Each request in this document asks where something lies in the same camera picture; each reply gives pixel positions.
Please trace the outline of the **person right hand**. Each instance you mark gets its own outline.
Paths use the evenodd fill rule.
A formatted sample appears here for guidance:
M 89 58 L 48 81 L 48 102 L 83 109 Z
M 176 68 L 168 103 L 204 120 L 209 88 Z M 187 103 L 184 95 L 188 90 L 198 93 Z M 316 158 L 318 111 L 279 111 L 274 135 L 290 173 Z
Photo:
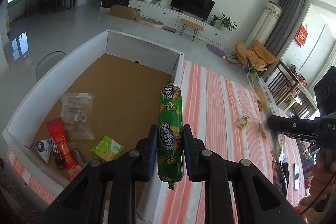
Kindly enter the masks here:
M 313 178 L 310 181 L 309 193 L 316 198 L 330 179 L 330 170 L 325 167 L 325 155 L 321 150 L 317 152 L 316 164 L 311 168 L 311 173 Z

